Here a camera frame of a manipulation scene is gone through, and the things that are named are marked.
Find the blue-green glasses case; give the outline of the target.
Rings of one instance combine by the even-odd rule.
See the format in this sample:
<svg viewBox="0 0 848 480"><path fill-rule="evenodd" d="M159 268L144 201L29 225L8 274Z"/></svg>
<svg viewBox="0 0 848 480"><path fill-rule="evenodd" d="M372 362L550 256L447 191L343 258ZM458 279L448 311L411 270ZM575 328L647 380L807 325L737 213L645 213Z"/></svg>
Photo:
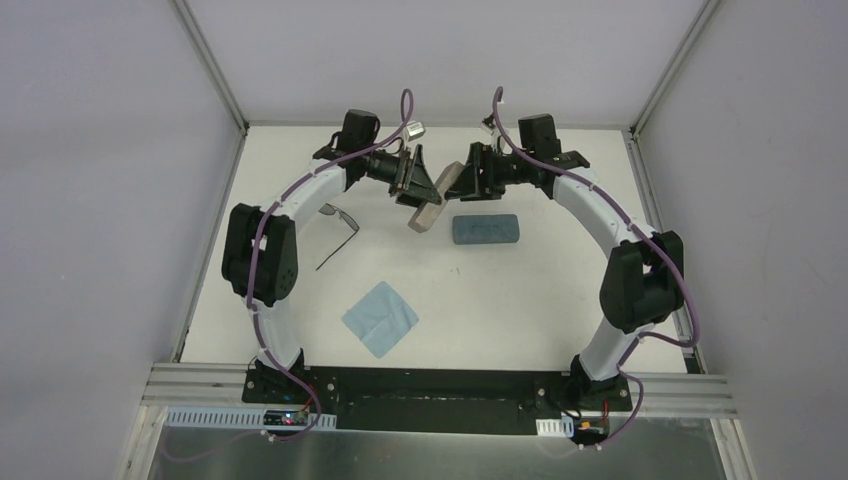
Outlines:
<svg viewBox="0 0 848 480"><path fill-rule="evenodd" d="M451 227L457 245L513 244L520 240L515 214L456 215Z"/></svg>

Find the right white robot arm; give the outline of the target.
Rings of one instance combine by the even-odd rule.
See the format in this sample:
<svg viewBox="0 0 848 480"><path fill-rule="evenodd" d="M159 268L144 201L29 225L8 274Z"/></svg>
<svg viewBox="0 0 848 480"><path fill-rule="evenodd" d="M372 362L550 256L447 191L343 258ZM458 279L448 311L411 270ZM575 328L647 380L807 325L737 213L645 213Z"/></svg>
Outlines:
<svg viewBox="0 0 848 480"><path fill-rule="evenodd" d="M603 319L572 360L563 398L583 410L619 389L621 365L641 337L684 303L683 242L674 232L639 225L597 182L589 161L564 151L549 114L519 120L514 147L493 115L482 121L492 138L469 148L466 163L445 193L460 201L499 200L511 185L530 184L570 212L607 259L599 301Z"/></svg>

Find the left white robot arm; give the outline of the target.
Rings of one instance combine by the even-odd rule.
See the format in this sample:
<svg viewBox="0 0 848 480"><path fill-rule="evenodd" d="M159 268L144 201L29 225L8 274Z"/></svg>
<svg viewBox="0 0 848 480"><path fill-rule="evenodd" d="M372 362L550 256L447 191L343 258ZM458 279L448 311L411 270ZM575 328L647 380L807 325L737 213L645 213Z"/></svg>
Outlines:
<svg viewBox="0 0 848 480"><path fill-rule="evenodd" d="M221 273L248 310L259 346L256 368L271 372L266 389L281 404L293 404L303 394L319 401L292 369L303 352L292 331L289 302L299 274L299 229L364 177L387 184L398 204L414 208L409 225L418 233L433 226L446 204L424 165L422 146L409 146L423 134L413 111L410 96L404 96L400 126L379 140L379 117L349 110L308 169L270 204L239 203L229 214Z"/></svg>

